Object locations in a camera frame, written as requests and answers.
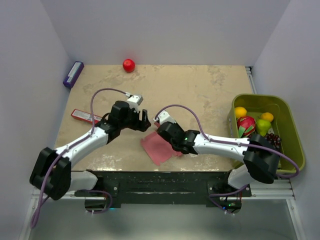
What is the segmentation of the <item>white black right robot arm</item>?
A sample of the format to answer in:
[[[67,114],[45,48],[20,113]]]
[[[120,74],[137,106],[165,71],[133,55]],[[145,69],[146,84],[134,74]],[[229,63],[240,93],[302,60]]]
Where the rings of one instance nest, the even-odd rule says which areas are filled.
[[[216,137],[198,130],[184,131],[178,123],[164,122],[156,133],[172,149],[184,155],[216,155],[237,160],[243,165],[231,170],[227,180],[216,187],[230,197],[242,187],[258,181],[273,184],[280,157],[267,140],[255,134],[251,138]]]

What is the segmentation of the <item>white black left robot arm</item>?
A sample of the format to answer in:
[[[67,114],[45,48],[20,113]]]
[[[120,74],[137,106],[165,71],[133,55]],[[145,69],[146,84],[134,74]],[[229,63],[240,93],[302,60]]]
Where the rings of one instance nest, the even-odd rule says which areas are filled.
[[[53,200],[59,200],[69,191],[80,190],[99,196],[104,184],[98,177],[88,170],[73,171],[73,167],[96,149],[117,138],[122,130],[145,132],[150,126],[146,109],[139,111],[128,101],[118,100],[111,111],[83,136],[56,149],[42,149],[29,182]]]

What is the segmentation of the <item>pink paper box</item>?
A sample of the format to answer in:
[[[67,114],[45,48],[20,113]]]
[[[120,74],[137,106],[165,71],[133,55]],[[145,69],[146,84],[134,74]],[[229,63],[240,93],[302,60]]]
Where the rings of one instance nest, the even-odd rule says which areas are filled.
[[[183,155],[173,150],[172,146],[156,132],[159,126],[158,122],[154,122],[152,125],[154,131],[140,140],[142,148],[156,166],[160,166],[172,157]]]

